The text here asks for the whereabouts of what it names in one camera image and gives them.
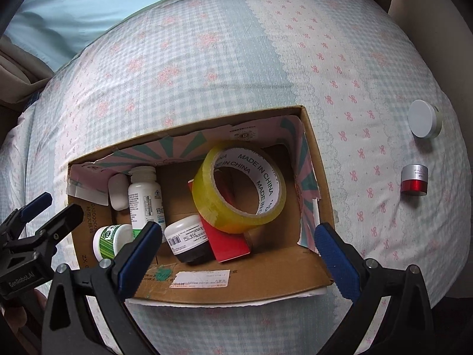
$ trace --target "green striped label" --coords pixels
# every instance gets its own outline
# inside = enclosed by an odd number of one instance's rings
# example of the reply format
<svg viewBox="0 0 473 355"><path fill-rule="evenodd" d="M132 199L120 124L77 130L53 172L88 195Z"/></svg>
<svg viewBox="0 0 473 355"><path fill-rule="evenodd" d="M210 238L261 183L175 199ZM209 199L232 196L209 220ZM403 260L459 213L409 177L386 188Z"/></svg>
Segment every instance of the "green striped label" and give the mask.
<svg viewBox="0 0 473 355"><path fill-rule="evenodd" d="M121 224L106 227L100 234L98 248L100 255L102 255L104 259L113 259L115 257L114 236L120 226Z"/></svg>

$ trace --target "blue gripper pad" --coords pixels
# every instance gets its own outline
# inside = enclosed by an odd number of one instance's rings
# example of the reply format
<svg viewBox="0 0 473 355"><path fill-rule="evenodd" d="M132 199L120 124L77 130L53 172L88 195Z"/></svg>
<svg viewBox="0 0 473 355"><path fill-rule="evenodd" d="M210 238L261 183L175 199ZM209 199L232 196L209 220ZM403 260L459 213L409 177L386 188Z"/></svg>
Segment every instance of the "blue gripper pad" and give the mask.
<svg viewBox="0 0 473 355"><path fill-rule="evenodd" d="M361 294L360 281L358 272L340 247L345 243L330 225L323 224L315 228L314 241L341 295L354 303Z"/></svg>
<svg viewBox="0 0 473 355"><path fill-rule="evenodd" d="M53 198L44 192L21 209L20 220L23 224L29 223L53 203Z"/></svg>
<svg viewBox="0 0 473 355"><path fill-rule="evenodd" d="M138 243L118 274L117 293L122 300L133 297L148 267L154 260L157 250L161 246L163 238L161 226L152 223L151 228L148 231L145 231L146 229L145 227L138 234L134 242L128 243L123 247L124 249L127 245Z"/></svg>

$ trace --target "tape roll core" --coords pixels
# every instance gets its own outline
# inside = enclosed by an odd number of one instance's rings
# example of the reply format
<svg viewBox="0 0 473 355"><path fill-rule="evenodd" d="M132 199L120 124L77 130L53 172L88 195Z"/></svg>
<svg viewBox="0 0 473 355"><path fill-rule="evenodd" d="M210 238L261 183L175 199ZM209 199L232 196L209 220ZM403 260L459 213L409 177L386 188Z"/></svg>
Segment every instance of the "tape roll core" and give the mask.
<svg viewBox="0 0 473 355"><path fill-rule="evenodd" d="M217 189L214 170L231 167L245 173L255 184L259 205L256 214L227 203ZM192 197L200 215L215 228L242 233L274 220L286 202L286 184L273 160L245 142L224 142L210 150L192 184Z"/></svg>

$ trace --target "checkered fabric pattern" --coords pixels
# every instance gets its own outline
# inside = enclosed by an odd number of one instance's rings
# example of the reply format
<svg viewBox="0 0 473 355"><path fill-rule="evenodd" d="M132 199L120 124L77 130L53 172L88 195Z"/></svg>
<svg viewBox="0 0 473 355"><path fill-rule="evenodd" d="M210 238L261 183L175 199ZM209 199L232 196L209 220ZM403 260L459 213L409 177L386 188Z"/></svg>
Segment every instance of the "checkered fabric pattern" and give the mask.
<svg viewBox="0 0 473 355"><path fill-rule="evenodd" d="M409 130L415 99L444 115L434 140L415 140ZM51 192L54 205L30 223L33 234L67 204L68 162L97 149L294 104L311 118L341 237L384 266L417 263L437 303L467 258L470 167L448 98L371 0L168 0L125 20L63 68L10 134L0 157L1 217ZM399 195L401 169L412 163L429 168L422 199ZM70 238L53 266L61 262L77 265ZM316 353L349 303L333 286L324 296L259 307L128 307L162 354L269 355Z"/></svg>

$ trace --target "open cardboard box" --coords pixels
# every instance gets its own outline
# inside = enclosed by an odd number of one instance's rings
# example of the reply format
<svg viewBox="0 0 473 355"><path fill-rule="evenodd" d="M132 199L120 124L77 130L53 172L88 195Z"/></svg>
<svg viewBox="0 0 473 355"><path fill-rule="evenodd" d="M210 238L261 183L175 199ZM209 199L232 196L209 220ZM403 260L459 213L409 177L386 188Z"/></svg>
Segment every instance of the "open cardboard box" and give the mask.
<svg viewBox="0 0 473 355"><path fill-rule="evenodd" d="M197 213L187 182L193 179L213 144L242 139L262 147L279 166L287 187L281 214L272 222L250 230L247 238L252 252L229 262L183 264L164 242L135 297L165 303L244 303L287 297L332 284L311 238L319 220L333 226L332 205L314 132L302 106L186 124L133 138L72 161L69 204L81 205L85 214L84 221L72 232L79 266L97 264L92 239L100 227L130 223L128 210L117 212L108 205L109 177L117 172L128 173L134 166L154 164L169 225ZM236 206L255 212L258 204L255 186L241 172L227 169ZM166 279L156 276L162 269L171 270ZM230 270L226 287L169 287L178 272L222 269Z"/></svg>

